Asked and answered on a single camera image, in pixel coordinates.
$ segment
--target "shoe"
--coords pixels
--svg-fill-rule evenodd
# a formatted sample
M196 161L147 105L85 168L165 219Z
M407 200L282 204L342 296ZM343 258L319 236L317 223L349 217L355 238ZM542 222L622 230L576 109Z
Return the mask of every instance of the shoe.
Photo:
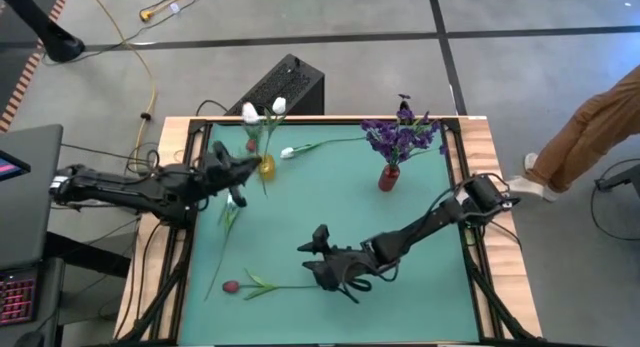
M544 188L544 193L542 194L542 198L544 198L545 201L553 203L558 200L558 197L560 197L560 193L553 192L552 190L549 189L549 187Z
M511 192L514 193L533 194L539 197L544 196L543 185L531 182L522 176L517 176L508 180L507 184L509 185L509 189L511 190Z
M538 159L538 154L537 153L527 153L526 156L524 156L524 170L530 170L533 168L533 165L536 164L536 160Z

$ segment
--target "red vase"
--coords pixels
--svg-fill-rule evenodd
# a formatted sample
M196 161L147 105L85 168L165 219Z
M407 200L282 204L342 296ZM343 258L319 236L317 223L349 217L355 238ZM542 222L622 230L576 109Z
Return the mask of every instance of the red vase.
M389 192L396 185L398 177L400 177L400 168L397 165L386 165L380 174L378 187L384 192Z
M247 151L249 152L255 152L256 151L256 140L254 140L253 138L250 138L247 141L247 145L245 146L247 148Z

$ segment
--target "red backlit keyboard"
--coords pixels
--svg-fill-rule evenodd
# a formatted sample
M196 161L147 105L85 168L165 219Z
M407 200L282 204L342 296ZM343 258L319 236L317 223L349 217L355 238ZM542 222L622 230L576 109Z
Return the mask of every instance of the red backlit keyboard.
M0 327L35 317L37 269L0 276Z

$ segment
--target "black stand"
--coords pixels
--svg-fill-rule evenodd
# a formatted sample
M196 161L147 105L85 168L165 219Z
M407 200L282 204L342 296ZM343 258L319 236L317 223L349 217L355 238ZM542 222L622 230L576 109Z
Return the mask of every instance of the black stand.
M111 276L127 278L130 258L58 234L47 232L43 259L58 257L65 263Z
M53 61L68 62L84 51L84 43L49 20L33 0L4 1L38 35Z
M608 192L616 186L628 183L633 184L633 187L636 189L636 193L640 196L640 165L631 167L630 169L620 172L605 180L596 180L596 187L599 191Z

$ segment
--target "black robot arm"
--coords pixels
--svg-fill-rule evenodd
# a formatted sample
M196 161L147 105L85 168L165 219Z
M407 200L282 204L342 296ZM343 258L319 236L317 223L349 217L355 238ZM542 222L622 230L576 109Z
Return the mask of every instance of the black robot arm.
M260 162L259 156L231 157L221 142L214 142L212 150L200 158L197 167L170 164L140 178L71 165L57 172L49 192L59 205L98 200L151 212L163 223L185 228L189 211L195 204L221 190L229 189L234 202L240 207L246 206L238 185L244 185Z
M453 196L444 199L438 207L435 204L439 198L434 201L424 216L408 226L369 238L360 243L360 249L330 247L327 226L321 225L314 232L313 240L298 247L298 251L322 253L323 260L308 261L302 265L313 272L316 283L323 289L341 291L357 303L348 292L347 285L360 291L371 290L371 283L359 279L359 276L368 274L388 280L382 274L397 269L400 258L409 253L415 243L451 223L484 225L519 201L498 191L488 174L471 177L453 192Z

